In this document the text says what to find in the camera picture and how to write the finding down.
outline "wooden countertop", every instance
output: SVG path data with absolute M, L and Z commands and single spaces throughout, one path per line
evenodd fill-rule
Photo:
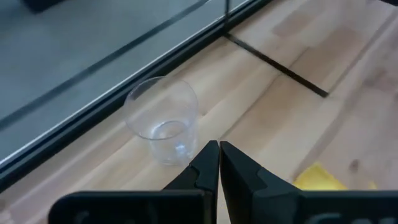
M 397 11 L 383 2 L 298 0 L 272 3 L 232 30 L 331 91 L 328 98 L 224 38 L 167 77 L 185 80 L 197 94 L 200 149 L 211 139 L 227 140 L 289 182 L 316 160 L 349 178 L 335 165 L 345 153 L 339 150 L 350 150 L 336 133 L 363 80 L 378 76 L 374 68 L 383 65 L 383 49 L 395 44 L 395 27 Z M 183 168 L 156 163 L 119 110 L 5 191 L 2 215 L 14 223 L 45 223 L 51 204 L 69 192 L 158 190 Z M 219 195 L 218 222 L 229 223 L 221 188 Z

